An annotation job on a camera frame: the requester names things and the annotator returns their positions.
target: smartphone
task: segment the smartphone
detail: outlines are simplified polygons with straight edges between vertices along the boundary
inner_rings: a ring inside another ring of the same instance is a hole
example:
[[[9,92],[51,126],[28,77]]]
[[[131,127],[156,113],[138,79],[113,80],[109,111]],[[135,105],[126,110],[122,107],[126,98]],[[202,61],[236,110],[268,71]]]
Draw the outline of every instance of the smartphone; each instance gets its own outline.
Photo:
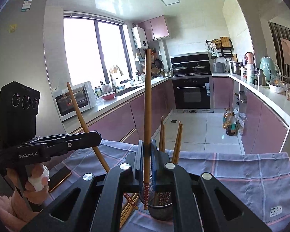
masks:
[[[50,181],[48,182],[49,190],[51,193],[57,186],[60,185],[62,181],[64,181],[67,177],[72,174],[72,171],[67,167],[61,168],[57,173],[55,173],[52,177],[50,177]]]

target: microwave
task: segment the microwave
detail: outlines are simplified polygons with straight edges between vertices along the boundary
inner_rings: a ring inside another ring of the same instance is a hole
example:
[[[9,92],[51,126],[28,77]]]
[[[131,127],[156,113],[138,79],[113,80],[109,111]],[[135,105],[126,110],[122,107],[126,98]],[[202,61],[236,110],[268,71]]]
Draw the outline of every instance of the microwave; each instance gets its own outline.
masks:
[[[95,93],[90,81],[72,86],[72,90],[81,112],[96,105]],[[52,95],[61,121],[76,115],[68,89],[55,91]]]

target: white water heater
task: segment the white water heater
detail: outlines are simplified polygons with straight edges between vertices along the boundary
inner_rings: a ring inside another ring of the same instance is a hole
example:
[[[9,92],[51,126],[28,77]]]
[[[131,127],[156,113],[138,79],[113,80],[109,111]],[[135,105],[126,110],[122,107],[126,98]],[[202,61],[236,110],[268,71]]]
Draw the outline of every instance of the white water heater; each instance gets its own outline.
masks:
[[[132,33],[134,37],[135,47],[137,49],[148,49],[148,44],[147,44],[144,29],[136,26],[132,28]]]

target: sink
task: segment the sink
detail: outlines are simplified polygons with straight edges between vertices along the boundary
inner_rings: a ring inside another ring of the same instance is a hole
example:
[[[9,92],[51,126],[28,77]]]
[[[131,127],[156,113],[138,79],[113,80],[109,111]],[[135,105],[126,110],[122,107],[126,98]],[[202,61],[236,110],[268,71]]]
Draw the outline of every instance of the sink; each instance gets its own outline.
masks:
[[[120,90],[120,91],[116,92],[115,97],[124,95],[124,94],[128,93],[129,91],[136,90],[136,89],[138,89],[140,87],[142,87],[142,86],[134,86],[134,87],[129,87],[129,88]]]

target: pink bowl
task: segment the pink bowl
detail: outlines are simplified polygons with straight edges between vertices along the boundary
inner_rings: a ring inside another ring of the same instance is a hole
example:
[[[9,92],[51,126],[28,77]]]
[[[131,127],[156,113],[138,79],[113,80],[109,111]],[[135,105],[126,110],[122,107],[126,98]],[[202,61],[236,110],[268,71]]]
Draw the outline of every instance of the pink bowl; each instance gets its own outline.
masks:
[[[113,91],[113,92],[102,95],[101,98],[103,98],[104,100],[110,100],[115,97],[115,94],[116,92]]]

